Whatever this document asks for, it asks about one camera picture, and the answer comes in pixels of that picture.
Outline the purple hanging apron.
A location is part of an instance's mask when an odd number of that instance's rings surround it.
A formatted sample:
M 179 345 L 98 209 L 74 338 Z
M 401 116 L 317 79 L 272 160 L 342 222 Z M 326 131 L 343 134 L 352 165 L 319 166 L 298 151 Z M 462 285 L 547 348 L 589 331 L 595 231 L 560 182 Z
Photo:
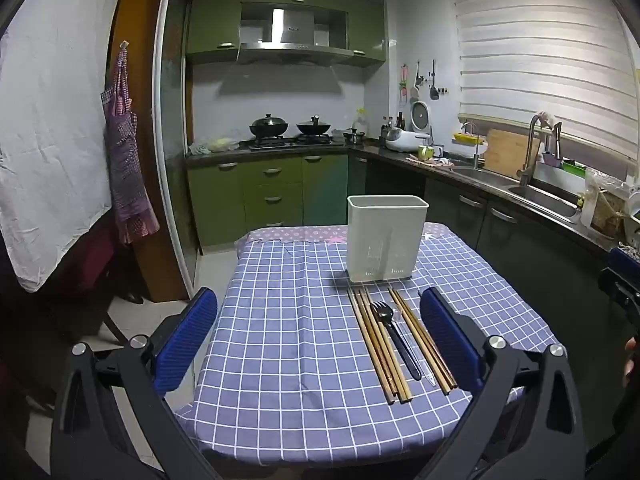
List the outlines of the purple hanging apron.
M 112 207 L 122 244 L 160 229 L 143 181 L 137 144 L 138 120 L 128 81 L 128 42 L 118 47 L 110 82 L 101 94 L 106 121 L 105 147 Z

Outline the wooden chopstick three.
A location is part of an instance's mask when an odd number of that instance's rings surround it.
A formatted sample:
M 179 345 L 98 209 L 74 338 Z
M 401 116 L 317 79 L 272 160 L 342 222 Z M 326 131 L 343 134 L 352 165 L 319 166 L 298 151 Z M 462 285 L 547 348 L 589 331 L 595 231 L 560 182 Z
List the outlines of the wooden chopstick three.
M 375 323 L 378 326 L 378 331 L 380 332 L 378 339 L 382 341 L 382 348 L 385 353 L 387 367 L 390 369 L 390 374 L 392 374 L 393 384 L 395 386 L 396 393 L 398 394 L 398 399 L 401 403 L 410 402 L 412 400 L 411 390 L 397 361 L 395 351 L 392 343 L 390 342 L 390 334 L 378 315 L 378 310 L 376 310 L 376 307 L 373 305 L 369 291 L 366 288 L 363 288 L 362 293 L 364 298 L 366 298 L 367 306 L 370 308 L 372 316 L 375 318 Z

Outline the steel sink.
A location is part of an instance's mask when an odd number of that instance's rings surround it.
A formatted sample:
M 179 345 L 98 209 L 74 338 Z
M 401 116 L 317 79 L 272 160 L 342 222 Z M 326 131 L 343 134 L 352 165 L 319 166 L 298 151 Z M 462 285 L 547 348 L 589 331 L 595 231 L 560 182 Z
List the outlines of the steel sink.
M 545 214 L 551 214 L 553 217 L 571 224 L 575 224 L 578 221 L 582 212 L 576 205 L 569 203 L 567 200 L 562 200 L 562 198 L 530 185 L 520 185 L 511 178 L 500 176 L 500 174 L 495 174 L 491 171 L 469 167 L 454 167 L 451 172 L 457 176 L 485 185 L 491 192 L 500 192 L 506 196 L 524 200 L 526 204 L 529 204 L 534 209 L 540 210 Z

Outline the small steel pot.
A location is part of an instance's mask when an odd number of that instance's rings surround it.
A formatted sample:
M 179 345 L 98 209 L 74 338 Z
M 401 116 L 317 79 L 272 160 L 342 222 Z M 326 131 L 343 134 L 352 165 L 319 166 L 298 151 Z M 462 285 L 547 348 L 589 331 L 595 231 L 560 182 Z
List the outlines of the small steel pot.
M 346 145 L 361 145 L 366 134 L 356 128 L 350 128 L 343 132 L 343 136 Z

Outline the wooden chopstick one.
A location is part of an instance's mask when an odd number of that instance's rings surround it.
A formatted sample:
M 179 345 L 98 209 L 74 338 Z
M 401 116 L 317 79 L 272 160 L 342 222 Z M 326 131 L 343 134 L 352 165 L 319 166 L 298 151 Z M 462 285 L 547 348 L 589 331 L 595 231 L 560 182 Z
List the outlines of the wooden chopstick one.
M 393 393 L 392 388 L 390 388 L 390 382 L 388 381 L 388 377 L 384 372 L 383 365 L 381 364 L 381 361 L 378 358 L 378 352 L 376 351 L 375 345 L 370 337 L 366 319 L 362 316 L 360 304 L 357 300 L 355 293 L 351 289 L 349 289 L 347 293 L 348 293 L 350 304 L 352 305 L 352 310 L 354 310 L 355 318 L 360 328 L 360 332 L 362 333 L 364 343 L 367 346 L 370 359 L 375 369 L 375 373 L 378 375 L 378 381 L 380 382 L 381 387 L 383 389 L 386 402 L 392 405 L 395 402 L 395 393 Z

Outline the white window blind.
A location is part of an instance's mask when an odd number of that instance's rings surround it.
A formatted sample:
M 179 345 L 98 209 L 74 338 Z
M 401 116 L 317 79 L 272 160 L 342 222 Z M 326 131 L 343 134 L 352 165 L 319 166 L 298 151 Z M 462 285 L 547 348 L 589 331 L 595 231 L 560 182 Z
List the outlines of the white window blind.
M 636 69 L 611 0 L 452 1 L 461 114 L 526 124 L 547 112 L 571 139 L 636 158 Z

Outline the wooden chopstick four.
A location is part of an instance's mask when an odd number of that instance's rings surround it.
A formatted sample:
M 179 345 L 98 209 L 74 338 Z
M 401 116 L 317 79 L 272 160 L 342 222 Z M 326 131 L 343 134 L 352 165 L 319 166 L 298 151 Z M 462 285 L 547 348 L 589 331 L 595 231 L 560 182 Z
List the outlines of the wooden chopstick four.
M 390 335 L 390 340 L 393 341 L 401 361 L 405 364 L 409 376 L 416 382 L 427 377 L 433 385 L 440 389 L 442 394 L 448 396 L 457 387 L 457 383 L 445 364 L 444 358 L 436 348 L 436 344 L 422 326 L 408 302 L 401 297 L 400 292 L 390 285 L 387 286 L 387 290 L 390 294 L 390 299 L 395 305 L 390 314 L 390 322 L 387 323 L 387 333 Z M 395 312 L 399 313 L 401 321 L 404 322 L 406 329 L 409 331 L 410 340 L 418 346 L 419 353 L 426 362 L 427 374 L 422 372 L 418 359 L 412 353 L 412 347 L 397 326 L 394 318 Z

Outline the black wok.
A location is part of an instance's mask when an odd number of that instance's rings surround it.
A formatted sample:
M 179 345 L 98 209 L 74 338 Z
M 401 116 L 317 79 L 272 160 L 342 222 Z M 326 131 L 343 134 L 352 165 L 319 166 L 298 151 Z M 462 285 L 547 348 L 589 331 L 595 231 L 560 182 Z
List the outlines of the black wok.
M 306 122 L 299 122 L 296 128 L 303 136 L 323 136 L 330 130 L 331 125 L 322 122 L 318 115 L 314 115 Z
M 256 139 L 276 138 L 282 136 L 288 130 L 288 123 L 280 118 L 265 114 L 264 117 L 255 119 L 250 125 L 250 132 Z

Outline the white rice cooker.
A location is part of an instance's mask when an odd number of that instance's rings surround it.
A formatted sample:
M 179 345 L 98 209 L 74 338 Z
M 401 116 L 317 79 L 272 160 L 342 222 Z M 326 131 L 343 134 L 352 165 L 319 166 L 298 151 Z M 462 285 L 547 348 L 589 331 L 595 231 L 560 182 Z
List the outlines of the white rice cooker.
M 385 147 L 398 153 L 416 153 L 421 145 L 431 143 L 431 136 L 425 132 L 414 132 L 393 128 L 387 133 Z

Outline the steel kitchen faucet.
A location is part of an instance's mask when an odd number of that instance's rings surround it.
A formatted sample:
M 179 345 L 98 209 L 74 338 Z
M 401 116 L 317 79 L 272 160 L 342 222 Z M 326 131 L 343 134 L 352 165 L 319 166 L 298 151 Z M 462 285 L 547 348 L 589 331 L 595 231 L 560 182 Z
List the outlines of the steel kitchen faucet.
M 547 128 L 550 131 L 548 136 L 544 136 L 544 140 L 540 142 L 544 147 L 542 162 L 554 168 L 561 168 L 563 166 L 561 146 L 562 122 L 551 113 L 538 112 L 529 122 L 524 164 L 516 173 L 520 179 L 521 186 L 529 185 L 535 171 L 539 151 L 539 148 L 534 148 L 536 125 L 540 125 L 541 128 Z

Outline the green mug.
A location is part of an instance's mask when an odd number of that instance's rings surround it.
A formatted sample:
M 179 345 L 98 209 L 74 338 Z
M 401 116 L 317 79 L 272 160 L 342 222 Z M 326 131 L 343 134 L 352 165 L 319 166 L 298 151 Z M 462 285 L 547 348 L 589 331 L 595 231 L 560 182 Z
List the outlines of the green mug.
M 422 162 L 432 159 L 440 159 L 444 156 L 444 148 L 439 145 L 420 145 L 418 147 L 418 159 Z

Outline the wooden cutting board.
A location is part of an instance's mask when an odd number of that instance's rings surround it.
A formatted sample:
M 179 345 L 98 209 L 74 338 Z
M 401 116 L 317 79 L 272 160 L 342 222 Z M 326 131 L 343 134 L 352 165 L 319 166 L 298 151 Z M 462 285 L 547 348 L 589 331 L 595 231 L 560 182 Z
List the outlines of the wooden cutting board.
M 488 148 L 484 154 L 484 168 L 512 179 L 524 165 L 527 148 L 526 134 L 491 128 L 487 135 Z

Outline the wooden chopstick five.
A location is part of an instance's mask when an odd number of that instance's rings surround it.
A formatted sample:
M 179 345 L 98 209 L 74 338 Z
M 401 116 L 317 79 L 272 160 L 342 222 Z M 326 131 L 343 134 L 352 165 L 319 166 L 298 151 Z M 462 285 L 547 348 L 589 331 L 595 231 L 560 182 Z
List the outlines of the wooden chopstick five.
M 392 296 L 394 303 L 398 307 L 398 310 L 409 326 L 413 333 L 414 338 L 418 342 L 420 349 L 426 357 L 428 365 L 431 367 L 435 376 L 437 385 L 445 396 L 457 388 L 457 383 L 454 380 L 454 376 L 450 372 L 448 366 L 445 364 L 444 358 L 440 355 L 436 344 L 434 343 L 431 335 L 427 329 L 418 320 L 418 317 L 410 309 L 405 299 L 400 296 L 400 293 L 392 286 L 388 288 L 390 296 Z

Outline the black wok right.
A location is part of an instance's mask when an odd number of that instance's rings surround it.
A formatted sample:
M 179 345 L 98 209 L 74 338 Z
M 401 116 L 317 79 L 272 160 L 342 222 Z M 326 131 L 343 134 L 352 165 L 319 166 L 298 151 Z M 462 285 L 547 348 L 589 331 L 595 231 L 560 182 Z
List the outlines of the black wok right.
M 303 136 L 323 136 L 330 130 L 331 125 L 322 122 L 318 115 L 314 115 L 306 122 L 299 122 L 296 128 Z

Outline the black wok left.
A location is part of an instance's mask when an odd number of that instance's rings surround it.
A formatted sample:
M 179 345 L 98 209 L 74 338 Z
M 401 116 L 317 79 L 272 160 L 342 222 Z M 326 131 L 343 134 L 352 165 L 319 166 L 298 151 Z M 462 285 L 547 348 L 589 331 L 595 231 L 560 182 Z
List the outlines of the black wok left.
M 282 136 L 288 130 L 288 123 L 280 118 L 265 114 L 264 117 L 255 119 L 250 125 L 250 132 L 256 139 L 276 138 Z

